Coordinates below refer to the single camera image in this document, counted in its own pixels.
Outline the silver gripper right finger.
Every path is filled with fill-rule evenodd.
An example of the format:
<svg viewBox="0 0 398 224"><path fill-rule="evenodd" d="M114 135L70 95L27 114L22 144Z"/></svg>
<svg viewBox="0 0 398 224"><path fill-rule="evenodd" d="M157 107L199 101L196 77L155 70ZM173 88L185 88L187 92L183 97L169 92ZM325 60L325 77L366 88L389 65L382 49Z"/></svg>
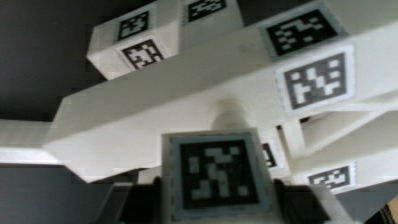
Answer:
<svg viewBox="0 0 398 224"><path fill-rule="evenodd" d="M274 180L277 213L272 224L356 224L340 200L320 185Z"/></svg>

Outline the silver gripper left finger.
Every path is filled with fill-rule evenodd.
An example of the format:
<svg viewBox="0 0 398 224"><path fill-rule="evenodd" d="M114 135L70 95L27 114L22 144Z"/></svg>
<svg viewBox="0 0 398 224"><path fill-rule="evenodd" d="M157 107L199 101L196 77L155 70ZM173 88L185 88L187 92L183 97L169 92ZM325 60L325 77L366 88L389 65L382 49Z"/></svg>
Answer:
<svg viewBox="0 0 398 224"><path fill-rule="evenodd" d="M119 184L110 191L100 224L160 224L162 179L150 184Z"/></svg>

